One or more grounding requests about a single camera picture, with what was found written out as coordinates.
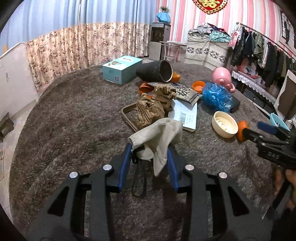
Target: green plant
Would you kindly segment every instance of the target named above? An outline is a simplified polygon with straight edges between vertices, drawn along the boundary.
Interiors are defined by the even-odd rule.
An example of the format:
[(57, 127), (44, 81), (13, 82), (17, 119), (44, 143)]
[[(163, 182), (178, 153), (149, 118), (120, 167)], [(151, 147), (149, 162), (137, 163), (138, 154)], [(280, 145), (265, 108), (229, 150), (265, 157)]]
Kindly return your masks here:
[(160, 7), (160, 9), (161, 9), (163, 12), (167, 12), (167, 11), (168, 11), (168, 7), (164, 7), (164, 6), (162, 6), (162, 7)]

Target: white lace tablecloth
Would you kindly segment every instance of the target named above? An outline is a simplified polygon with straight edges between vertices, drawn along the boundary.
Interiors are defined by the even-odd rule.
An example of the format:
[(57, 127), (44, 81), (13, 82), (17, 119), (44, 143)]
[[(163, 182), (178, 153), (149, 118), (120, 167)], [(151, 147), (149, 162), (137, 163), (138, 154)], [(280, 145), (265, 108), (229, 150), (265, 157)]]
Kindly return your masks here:
[(235, 70), (232, 72), (232, 76), (241, 81), (242, 83), (246, 84), (247, 86), (251, 87), (253, 90), (258, 92), (260, 95), (262, 95), (265, 99), (270, 101), (272, 104), (276, 102), (276, 98), (273, 97), (270, 93), (268, 93), (262, 86), (260, 86), (257, 82), (251, 80), (250, 78), (244, 76), (243, 74), (240, 74), (236, 72)]

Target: white cabinet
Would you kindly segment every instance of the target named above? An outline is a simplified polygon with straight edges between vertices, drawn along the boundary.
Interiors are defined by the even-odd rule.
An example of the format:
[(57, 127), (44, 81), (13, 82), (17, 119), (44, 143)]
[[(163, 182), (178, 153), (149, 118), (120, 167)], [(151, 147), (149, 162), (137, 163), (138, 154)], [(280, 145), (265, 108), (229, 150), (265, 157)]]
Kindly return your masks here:
[(32, 101), (38, 101), (26, 55), (26, 44), (18, 43), (0, 56), (0, 119), (13, 116)]

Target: box lid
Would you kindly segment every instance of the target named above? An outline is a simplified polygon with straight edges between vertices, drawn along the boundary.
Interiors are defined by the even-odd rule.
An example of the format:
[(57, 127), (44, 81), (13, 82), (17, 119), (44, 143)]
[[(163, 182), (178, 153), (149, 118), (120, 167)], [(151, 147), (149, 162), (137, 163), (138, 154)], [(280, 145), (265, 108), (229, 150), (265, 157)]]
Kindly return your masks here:
[(123, 70), (140, 61), (141, 61), (140, 58), (135, 58), (132, 56), (122, 56), (120, 58), (112, 60), (111, 62), (104, 64), (103, 66), (113, 68), (113, 69)]

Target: blue curtain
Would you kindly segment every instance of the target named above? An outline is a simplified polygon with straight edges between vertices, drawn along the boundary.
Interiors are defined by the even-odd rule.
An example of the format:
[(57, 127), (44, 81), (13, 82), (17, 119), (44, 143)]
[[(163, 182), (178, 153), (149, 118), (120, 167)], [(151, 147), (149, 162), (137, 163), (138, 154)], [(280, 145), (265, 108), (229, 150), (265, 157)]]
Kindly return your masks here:
[[(0, 35), (0, 52), (51, 31), (78, 24), (80, 0), (24, 0)], [(79, 24), (155, 20), (156, 0), (82, 0)]]

